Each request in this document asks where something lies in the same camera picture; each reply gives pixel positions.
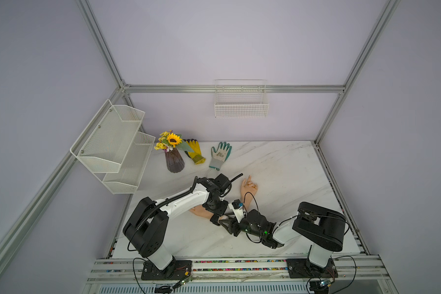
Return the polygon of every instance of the artificial flower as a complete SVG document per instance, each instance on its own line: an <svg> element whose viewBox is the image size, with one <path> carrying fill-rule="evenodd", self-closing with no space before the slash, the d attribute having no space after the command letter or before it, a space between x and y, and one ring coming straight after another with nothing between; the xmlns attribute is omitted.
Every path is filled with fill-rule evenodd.
<svg viewBox="0 0 441 294"><path fill-rule="evenodd" d="M170 130L170 132L163 132L163 133L160 134L160 136L162 136L162 137L166 137L166 136L168 136L171 132L172 132L172 130Z"/></svg>
<svg viewBox="0 0 441 294"><path fill-rule="evenodd" d="M160 149L166 149L166 146L163 143L157 143L154 148L155 150L160 150Z"/></svg>
<svg viewBox="0 0 441 294"><path fill-rule="evenodd" d="M180 136L177 136L174 133L169 134L166 139L173 146L176 146L182 142L182 139L180 138Z"/></svg>

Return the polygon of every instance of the black mounting plate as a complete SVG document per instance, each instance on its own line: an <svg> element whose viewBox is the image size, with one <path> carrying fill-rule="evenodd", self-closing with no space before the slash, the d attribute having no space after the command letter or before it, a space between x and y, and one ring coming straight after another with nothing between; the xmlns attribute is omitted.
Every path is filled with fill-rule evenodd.
<svg viewBox="0 0 441 294"><path fill-rule="evenodd" d="M289 272L289 278L291 279L299 279L299 278L315 278L317 275L312 275L307 271L307 258L297 258L297 259L286 259L287 262L287 271ZM333 259L328 260L328 264L326 269L334 269L335 263ZM320 274L321 278L331 278L331 274L324 269L324 272ZM338 273L334 272L334 278L338 278Z"/></svg>
<svg viewBox="0 0 441 294"><path fill-rule="evenodd" d="M219 207L217 209L215 209L215 210L210 209L209 206L207 205L207 203L204 203L203 207L207 211L210 211L210 212L212 212L215 215L222 216L222 215L224 215L225 211L227 210L227 206L228 205L229 205L229 203L226 200L223 200L223 201L220 202Z"/></svg>
<svg viewBox="0 0 441 294"><path fill-rule="evenodd" d="M144 269L142 270L141 280L180 280L183 276L185 276L186 271L191 272L191 264L192 261L190 260L175 261L173 268L182 269L175 270L172 275L166 278L165 274L160 271L152 262L144 262Z"/></svg>

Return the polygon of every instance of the gardening glove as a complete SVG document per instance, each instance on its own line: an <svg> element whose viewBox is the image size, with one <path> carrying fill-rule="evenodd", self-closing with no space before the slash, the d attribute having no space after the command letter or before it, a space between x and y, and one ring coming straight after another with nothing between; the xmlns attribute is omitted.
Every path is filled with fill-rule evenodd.
<svg viewBox="0 0 441 294"><path fill-rule="evenodd" d="M188 155L194 162L194 164L201 164L206 161L204 157L201 156L201 150L199 148L199 143L195 139L185 140L186 143L193 149L194 152L185 151L186 155Z"/></svg>
<svg viewBox="0 0 441 294"><path fill-rule="evenodd" d="M212 160L211 163L209 164L209 167L220 170L224 161L226 161L227 158L229 158L231 150L232 150L232 146L230 146L230 144L227 144L225 142L220 142L219 146L217 147L217 150L215 150L215 148L212 147L211 148Z"/></svg>

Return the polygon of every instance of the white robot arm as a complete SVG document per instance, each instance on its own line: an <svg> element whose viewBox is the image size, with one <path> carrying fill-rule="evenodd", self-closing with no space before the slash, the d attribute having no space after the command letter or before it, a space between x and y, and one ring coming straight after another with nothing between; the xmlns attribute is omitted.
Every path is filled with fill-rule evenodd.
<svg viewBox="0 0 441 294"><path fill-rule="evenodd" d="M180 194L156 201L146 197L135 208L123 232L141 256L148 258L166 278L173 273L176 263L163 245L168 220L197 205L212 212L211 222L221 225L235 237L240 232L252 234L270 248L281 247L300 235L310 239L314 244L307 259L308 267L318 272L330 262L332 252L342 250L346 221L336 211L302 202L295 219L284 221L275 228L276 223L269 222L255 209L245 216L240 200L227 203L223 197L230 191L231 182L241 175L231 181L223 174L216 179L196 177L193 185ZM228 206L233 213L227 214L227 219L219 220Z"/></svg>

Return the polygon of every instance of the white wire basket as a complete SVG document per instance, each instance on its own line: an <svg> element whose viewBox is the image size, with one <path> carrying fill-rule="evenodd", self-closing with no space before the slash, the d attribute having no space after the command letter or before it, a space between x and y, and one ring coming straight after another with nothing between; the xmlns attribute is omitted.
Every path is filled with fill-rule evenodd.
<svg viewBox="0 0 441 294"><path fill-rule="evenodd" d="M217 118L265 118L270 104L265 95L266 81L216 80L215 116Z"/></svg>
<svg viewBox="0 0 441 294"><path fill-rule="evenodd" d="M134 193L155 137L139 131L143 111L113 105L109 100L101 108L107 110L94 130L82 144L83 132L72 145L71 153L113 194Z"/></svg>
<svg viewBox="0 0 441 294"><path fill-rule="evenodd" d="M76 158L92 173L118 173L142 124L144 112L111 105Z"/></svg>
<svg viewBox="0 0 441 294"><path fill-rule="evenodd" d="M136 133L120 171L107 173L102 180L113 194L130 194L137 191L154 141L153 136L141 132Z"/></svg>

